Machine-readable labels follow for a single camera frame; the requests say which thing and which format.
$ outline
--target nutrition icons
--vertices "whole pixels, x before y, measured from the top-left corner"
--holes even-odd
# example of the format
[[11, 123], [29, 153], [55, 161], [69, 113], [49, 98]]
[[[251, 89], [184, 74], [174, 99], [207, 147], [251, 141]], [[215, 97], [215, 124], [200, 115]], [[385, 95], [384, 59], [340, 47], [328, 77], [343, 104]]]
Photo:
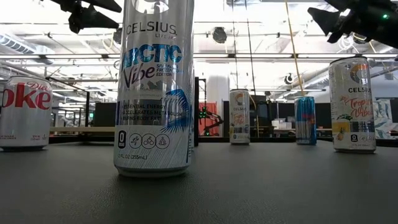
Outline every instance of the nutrition icons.
[[170, 144], [170, 139], [167, 135], [160, 134], [156, 137], [156, 146], [159, 149], [165, 149], [169, 146], [169, 144]]
[[142, 137], [139, 134], [132, 134], [129, 138], [130, 147], [133, 149], [138, 149], [141, 147]]
[[[120, 135], [122, 136], [121, 139], [123, 141], [125, 133], [121, 133]], [[152, 149], [155, 146], [159, 149], [166, 149], [170, 145], [170, 139], [165, 134], [160, 134], [155, 137], [153, 134], [145, 134], [141, 136], [140, 134], [134, 133], [130, 135], [128, 141], [130, 147], [133, 149], [138, 149], [140, 147], [143, 147], [144, 149]]]

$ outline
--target air duct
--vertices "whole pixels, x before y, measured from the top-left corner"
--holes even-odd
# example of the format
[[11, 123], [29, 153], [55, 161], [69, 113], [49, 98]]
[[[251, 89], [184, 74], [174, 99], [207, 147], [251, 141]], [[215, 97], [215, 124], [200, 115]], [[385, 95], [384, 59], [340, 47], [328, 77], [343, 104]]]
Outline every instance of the air duct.
[[[9, 34], [0, 34], [0, 52], [11, 54], [54, 54], [54, 51], [46, 46], [31, 44]], [[47, 65], [53, 63], [48, 59], [37, 59], [35, 61]]]

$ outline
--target celsius can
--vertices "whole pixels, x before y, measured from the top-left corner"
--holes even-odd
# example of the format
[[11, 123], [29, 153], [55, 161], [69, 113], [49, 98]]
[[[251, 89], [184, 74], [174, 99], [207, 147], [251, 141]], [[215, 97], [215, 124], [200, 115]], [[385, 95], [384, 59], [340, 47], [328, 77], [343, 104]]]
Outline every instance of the celsius can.
[[193, 0], [125, 0], [114, 165], [168, 177], [191, 163]]
[[244, 89], [229, 92], [229, 142], [250, 143], [250, 102], [249, 92]]
[[38, 150], [49, 144], [52, 88], [47, 80], [14, 76], [4, 86], [0, 147]]
[[331, 126], [336, 151], [376, 150], [369, 64], [365, 57], [335, 60], [329, 67]]
[[317, 144], [317, 125], [315, 121], [315, 100], [312, 96], [294, 99], [296, 143]]

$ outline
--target black table surface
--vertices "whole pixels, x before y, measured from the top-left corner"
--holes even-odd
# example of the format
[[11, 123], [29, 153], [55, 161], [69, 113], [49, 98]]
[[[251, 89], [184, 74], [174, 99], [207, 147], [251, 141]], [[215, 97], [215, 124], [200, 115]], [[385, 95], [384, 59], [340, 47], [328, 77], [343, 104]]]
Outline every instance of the black table surface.
[[201, 143], [186, 175], [118, 175], [112, 146], [0, 152], [0, 223], [398, 223], [398, 149]]

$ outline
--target aluminum can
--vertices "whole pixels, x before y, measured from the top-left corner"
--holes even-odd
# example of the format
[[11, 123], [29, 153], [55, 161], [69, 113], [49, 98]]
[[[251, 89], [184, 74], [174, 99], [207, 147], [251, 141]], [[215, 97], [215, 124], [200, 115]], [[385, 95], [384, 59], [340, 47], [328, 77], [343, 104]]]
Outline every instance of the aluminum can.
[[333, 147], [340, 152], [376, 150], [368, 60], [351, 57], [329, 67]]
[[0, 146], [35, 150], [49, 144], [52, 88], [47, 80], [14, 76], [4, 86]]
[[250, 96], [248, 90], [229, 92], [229, 142], [250, 143]]
[[317, 124], [315, 100], [312, 96], [294, 99], [296, 143], [301, 145], [317, 144]]
[[126, 0], [114, 165], [130, 177], [179, 175], [191, 163], [193, 0]]

